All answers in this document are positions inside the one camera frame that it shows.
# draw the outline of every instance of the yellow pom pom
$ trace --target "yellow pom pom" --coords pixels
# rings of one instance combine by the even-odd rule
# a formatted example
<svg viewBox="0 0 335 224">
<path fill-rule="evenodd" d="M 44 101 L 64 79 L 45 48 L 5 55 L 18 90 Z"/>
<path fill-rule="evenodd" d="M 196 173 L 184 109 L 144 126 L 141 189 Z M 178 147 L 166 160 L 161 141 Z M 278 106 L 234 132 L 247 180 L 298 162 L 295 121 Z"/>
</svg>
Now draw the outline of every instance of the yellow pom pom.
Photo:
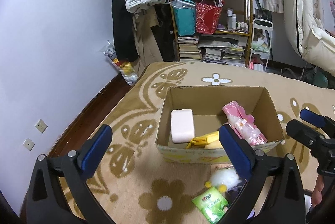
<svg viewBox="0 0 335 224">
<path fill-rule="evenodd" d="M 227 186 L 225 186 L 224 184 L 221 184 L 217 189 L 220 193 L 226 193 L 227 192 Z"/>
<path fill-rule="evenodd" d="M 211 184 L 210 182 L 206 182 L 206 183 L 205 183 L 205 187 L 206 187 L 206 188 L 210 188 L 210 187 L 212 187 L 212 184 Z"/>
</svg>

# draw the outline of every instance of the wooden floor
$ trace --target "wooden floor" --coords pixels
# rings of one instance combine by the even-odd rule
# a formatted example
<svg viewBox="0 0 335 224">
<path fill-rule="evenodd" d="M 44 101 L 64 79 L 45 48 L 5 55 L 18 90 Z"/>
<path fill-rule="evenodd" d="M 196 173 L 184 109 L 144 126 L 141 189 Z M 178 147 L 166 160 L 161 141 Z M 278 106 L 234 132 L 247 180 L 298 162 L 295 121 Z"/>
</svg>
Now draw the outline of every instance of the wooden floor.
<svg viewBox="0 0 335 224">
<path fill-rule="evenodd" d="M 129 90 L 130 86 L 118 74 L 76 117 L 48 156 L 58 157 L 72 149 L 78 150 Z"/>
</svg>

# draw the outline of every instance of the beige patterned rug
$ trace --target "beige patterned rug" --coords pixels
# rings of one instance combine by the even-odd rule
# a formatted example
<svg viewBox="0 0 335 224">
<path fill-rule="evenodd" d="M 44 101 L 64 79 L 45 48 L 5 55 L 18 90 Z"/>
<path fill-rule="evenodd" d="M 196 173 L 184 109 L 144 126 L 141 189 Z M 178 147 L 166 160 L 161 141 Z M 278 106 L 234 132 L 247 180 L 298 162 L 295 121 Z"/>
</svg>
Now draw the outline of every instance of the beige patterned rug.
<svg viewBox="0 0 335 224">
<path fill-rule="evenodd" d="M 155 147 L 160 108 L 170 86 L 236 85 L 267 88 L 285 128 L 303 108 L 335 119 L 335 91 L 247 68 L 203 62 L 158 62 L 150 65 L 138 83 L 103 121 L 113 129 L 113 141 L 95 176 L 87 184 L 117 224 L 207 223 L 191 199 L 210 176 L 210 165 L 164 162 Z M 316 159 L 309 150 L 286 136 L 270 153 L 292 152 L 304 188 L 313 190 Z M 257 202 L 261 208 L 270 180 Z M 69 189 L 64 193 L 76 215 L 82 217 Z"/>
</svg>

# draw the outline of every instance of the white metal cart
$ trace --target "white metal cart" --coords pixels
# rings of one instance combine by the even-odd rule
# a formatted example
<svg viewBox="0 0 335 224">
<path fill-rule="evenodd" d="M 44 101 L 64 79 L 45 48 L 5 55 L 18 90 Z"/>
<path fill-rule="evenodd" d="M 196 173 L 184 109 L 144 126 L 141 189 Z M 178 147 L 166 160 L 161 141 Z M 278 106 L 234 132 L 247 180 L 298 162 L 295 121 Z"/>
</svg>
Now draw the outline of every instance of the white metal cart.
<svg viewBox="0 0 335 224">
<path fill-rule="evenodd" d="M 261 59 L 266 59 L 266 65 L 265 65 L 265 68 L 264 68 L 264 72 L 265 72 L 266 68 L 268 66 L 269 57 L 270 57 L 270 51 L 271 51 L 271 42 L 272 42 L 272 34 L 273 34 L 273 23 L 270 22 L 270 21 L 268 21 L 268 20 L 254 19 L 253 20 L 253 28 L 252 28 L 252 37 L 251 37 L 252 42 L 254 40 L 255 29 L 263 30 L 263 34 L 264 34 L 265 30 L 271 32 L 270 42 L 266 42 L 267 46 L 269 48 L 269 52 L 268 53 L 256 51 L 255 49 L 253 49 L 253 44 L 251 43 L 251 51 L 250 51 L 250 58 L 249 58 L 249 67 L 250 67 L 250 63 L 251 63 L 252 54 L 260 55 Z"/>
</svg>

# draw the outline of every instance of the wall socket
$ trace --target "wall socket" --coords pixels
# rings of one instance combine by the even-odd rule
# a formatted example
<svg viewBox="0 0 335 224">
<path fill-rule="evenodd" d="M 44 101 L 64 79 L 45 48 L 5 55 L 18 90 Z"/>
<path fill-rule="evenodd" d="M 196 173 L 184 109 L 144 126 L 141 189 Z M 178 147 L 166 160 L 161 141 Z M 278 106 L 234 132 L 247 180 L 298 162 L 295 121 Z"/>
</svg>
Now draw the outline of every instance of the wall socket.
<svg viewBox="0 0 335 224">
<path fill-rule="evenodd" d="M 47 124 L 44 123 L 42 119 L 40 119 L 35 125 L 35 128 L 37 128 L 40 133 L 43 133 L 47 127 Z"/>
<path fill-rule="evenodd" d="M 23 143 L 23 146 L 29 151 L 32 150 L 34 145 L 35 145 L 35 143 L 32 140 L 30 140 L 29 138 L 27 138 Z"/>
</svg>

